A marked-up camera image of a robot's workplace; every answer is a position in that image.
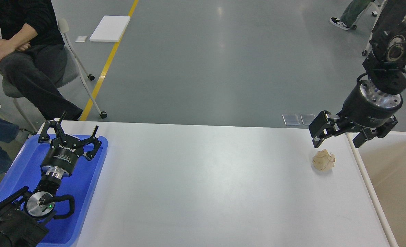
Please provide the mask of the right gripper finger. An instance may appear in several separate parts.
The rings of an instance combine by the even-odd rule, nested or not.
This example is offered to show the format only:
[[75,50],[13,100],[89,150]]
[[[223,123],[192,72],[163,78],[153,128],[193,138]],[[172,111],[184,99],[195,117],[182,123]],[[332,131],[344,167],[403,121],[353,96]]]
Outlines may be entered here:
[[387,121],[377,128],[362,128],[361,131],[352,140],[356,148],[361,147],[366,141],[372,140],[374,137],[379,139],[385,137],[396,125],[398,121],[395,116],[387,119]]
[[308,128],[313,139],[313,145],[318,148],[325,139],[339,136],[349,130],[350,120],[324,110],[315,117]]

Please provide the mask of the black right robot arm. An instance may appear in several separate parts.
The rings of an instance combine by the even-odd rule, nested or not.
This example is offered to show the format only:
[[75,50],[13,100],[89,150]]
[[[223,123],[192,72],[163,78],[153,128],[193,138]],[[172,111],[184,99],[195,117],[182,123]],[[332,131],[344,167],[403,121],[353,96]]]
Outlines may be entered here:
[[372,50],[363,61],[367,80],[357,78],[338,114],[321,111],[309,125],[315,148],[347,132],[357,133],[353,143],[358,148],[374,137],[385,137],[396,126],[395,113],[406,88],[406,15],[390,31],[375,32],[370,42]]

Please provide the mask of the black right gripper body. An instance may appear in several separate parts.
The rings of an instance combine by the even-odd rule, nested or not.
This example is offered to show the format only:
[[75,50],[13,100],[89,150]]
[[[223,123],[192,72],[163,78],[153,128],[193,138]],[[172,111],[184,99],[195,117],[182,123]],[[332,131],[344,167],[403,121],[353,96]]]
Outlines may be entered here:
[[337,114],[340,130],[360,131],[377,128],[378,132],[390,131],[397,124],[394,114],[403,104],[400,94],[387,94],[374,86],[370,80],[361,80],[344,101]]

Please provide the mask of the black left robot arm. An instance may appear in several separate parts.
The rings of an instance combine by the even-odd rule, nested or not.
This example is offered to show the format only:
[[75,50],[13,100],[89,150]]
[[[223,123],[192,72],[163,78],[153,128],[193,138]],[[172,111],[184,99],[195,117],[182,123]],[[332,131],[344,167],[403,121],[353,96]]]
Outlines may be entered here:
[[47,120],[38,143],[49,144],[40,166],[41,179],[30,192],[27,186],[0,202],[0,247],[35,247],[49,233],[46,224],[62,220],[75,212],[73,195],[57,195],[63,178],[70,177],[80,157],[91,161],[102,142],[96,137],[98,126],[90,137],[79,139],[66,134],[58,119]]

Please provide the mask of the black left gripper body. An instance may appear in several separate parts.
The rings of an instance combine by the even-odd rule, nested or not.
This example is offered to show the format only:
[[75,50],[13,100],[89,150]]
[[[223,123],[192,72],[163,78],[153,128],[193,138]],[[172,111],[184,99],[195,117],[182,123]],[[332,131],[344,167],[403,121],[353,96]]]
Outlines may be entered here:
[[79,146],[80,142],[78,137],[69,134],[66,134],[66,142],[61,137],[54,136],[40,166],[42,175],[56,171],[60,173],[58,178],[70,177],[78,159],[84,153],[84,148]]

